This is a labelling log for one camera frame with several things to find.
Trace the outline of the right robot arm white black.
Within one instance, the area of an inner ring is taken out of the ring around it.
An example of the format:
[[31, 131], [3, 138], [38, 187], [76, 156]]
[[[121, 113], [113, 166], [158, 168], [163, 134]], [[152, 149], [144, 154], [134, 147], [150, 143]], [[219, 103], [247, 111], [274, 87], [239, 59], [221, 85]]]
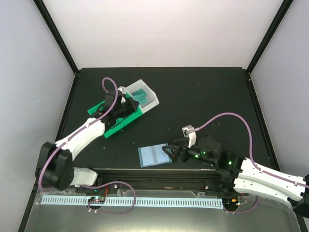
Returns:
[[197, 160], [211, 166], [221, 175], [219, 189], [225, 195], [252, 194], [277, 201], [297, 215], [309, 216], [309, 178], [285, 174], [263, 165], [254, 165], [249, 158], [225, 151], [210, 136], [195, 145], [190, 138], [174, 140], [162, 150], [173, 162]]

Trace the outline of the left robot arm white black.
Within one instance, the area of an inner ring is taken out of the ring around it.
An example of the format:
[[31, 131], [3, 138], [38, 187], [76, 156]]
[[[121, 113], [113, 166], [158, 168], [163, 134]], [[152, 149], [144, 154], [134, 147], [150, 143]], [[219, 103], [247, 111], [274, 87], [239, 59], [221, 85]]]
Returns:
[[103, 189], [104, 182], [90, 168], [77, 168], [73, 162], [77, 155], [92, 141], [115, 126], [119, 119], [135, 113], [140, 103], [128, 94], [117, 90], [105, 95], [105, 100], [92, 108], [86, 122], [70, 135], [55, 143], [46, 142], [41, 153], [47, 156], [46, 163], [39, 168], [38, 186], [50, 185], [58, 190], [70, 186], [87, 186], [93, 193]]

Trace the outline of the teal VIP card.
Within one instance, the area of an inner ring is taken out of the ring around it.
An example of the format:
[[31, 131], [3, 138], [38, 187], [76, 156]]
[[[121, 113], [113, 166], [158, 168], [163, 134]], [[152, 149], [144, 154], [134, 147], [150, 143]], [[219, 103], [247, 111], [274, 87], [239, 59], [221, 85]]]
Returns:
[[145, 97], [136, 97], [136, 100], [140, 103], [140, 104], [147, 104], [148, 100], [147, 100], [147, 95]]

